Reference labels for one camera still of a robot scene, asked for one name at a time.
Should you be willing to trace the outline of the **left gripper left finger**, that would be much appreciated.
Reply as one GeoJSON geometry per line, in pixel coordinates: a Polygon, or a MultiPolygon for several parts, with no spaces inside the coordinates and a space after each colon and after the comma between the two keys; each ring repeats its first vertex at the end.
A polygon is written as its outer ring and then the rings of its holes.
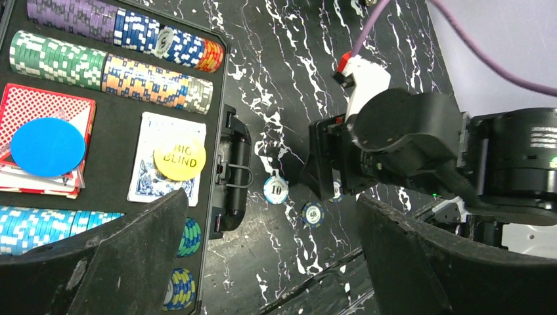
{"type": "Polygon", "coordinates": [[[172,192],[140,211],[1,257],[2,314],[161,314],[187,219],[172,192]]]}

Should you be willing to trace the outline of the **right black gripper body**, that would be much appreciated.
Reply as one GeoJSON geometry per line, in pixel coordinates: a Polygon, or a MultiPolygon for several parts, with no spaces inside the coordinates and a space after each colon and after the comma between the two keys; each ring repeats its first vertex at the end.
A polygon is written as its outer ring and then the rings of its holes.
{"type": "Polygon", "coordinates": [[[358,114],[309,125],[309,157],[300,181],[322,200],[334,194],[334,171],[347,194],[382,183],[464,197],[468,181],[457,165],[463,121],[445,94],[388,89],[358,114]]]}

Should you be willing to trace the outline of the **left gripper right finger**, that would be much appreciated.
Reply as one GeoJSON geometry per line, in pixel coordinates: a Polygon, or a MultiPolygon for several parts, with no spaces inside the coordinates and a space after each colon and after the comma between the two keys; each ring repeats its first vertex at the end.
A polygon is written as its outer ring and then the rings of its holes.
{"type": "Polygon", "coordinates": [[[556,261],[462,238],[368,196],[357,230],[381,314],[555,314],[556,261]]]}

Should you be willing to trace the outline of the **blue playing card deck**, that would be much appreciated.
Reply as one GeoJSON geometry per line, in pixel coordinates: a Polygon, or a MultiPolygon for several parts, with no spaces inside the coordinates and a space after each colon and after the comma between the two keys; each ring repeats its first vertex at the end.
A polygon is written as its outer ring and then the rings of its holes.
{"type": "Polygon", "coordinates": [[[197,205],[206,131],[204,123],[142,113],[127,201],[149,203],[183,189],[189,205],[197,205]]]}

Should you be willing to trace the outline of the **blue green chip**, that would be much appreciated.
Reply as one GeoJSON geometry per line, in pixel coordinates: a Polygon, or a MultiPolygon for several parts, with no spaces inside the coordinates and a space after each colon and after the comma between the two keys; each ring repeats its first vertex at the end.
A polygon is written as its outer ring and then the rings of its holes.
{"type": "Polygon", "coordinates": [[[307,202],[301,210],[304,225],[318,228],[324,221],[324,207],[317,201],[307,202]]]}

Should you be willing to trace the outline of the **yellow round button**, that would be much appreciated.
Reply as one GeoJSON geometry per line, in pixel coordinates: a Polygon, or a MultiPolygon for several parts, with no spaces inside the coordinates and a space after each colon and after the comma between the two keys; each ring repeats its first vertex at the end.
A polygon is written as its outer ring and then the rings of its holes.
{"type": "Polygon", "coordinates": [[[202,172],[207,153],[199,138],[175,135],[155,147],[153,159],[156,169],[163,176],[174,181],[186,181],[202,172]]]}

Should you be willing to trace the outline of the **blue round dealer button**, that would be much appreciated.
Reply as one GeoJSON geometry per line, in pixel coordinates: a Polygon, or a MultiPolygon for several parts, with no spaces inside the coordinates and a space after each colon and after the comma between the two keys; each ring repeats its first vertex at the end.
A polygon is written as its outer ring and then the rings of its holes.
{"type": "Polygon", "coordinates": [[[38,177],[57,177],[82,162],[86,143],[71,123],[44,117],[21,126],[12,137],[10,151],[23,171],[38,177]]]}

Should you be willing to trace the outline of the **light blue chip ten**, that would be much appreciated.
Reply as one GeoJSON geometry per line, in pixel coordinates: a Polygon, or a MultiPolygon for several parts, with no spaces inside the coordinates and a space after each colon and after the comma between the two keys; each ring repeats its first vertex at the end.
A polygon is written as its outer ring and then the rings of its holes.
{"type": "Polygon", "coordinates": [[[263,195],[273,205],[283,203],[289,195],[288,182],[280,176],[269,177],[263,185],[263,195]]]}

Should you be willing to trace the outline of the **red playing card deck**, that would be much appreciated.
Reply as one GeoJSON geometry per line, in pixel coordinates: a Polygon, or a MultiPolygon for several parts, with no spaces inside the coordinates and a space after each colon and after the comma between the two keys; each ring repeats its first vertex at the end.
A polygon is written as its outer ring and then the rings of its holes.
{"type": "Polygon", "coordinates": [[[1,191],[75,199],[97,104],[8,83],[1,98],[1,191]]]}

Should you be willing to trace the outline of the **small white chip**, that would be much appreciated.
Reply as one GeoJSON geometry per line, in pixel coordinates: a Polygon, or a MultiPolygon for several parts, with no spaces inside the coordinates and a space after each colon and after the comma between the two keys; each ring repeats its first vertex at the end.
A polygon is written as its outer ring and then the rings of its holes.
{"type": "Polygon", "coordinates": [[[342,193],[342,182],[340,179],[335,178],[333,182],[334,195],[329,199],[331,203],[339,203],[343,200],[344,194],[342,193]]]}

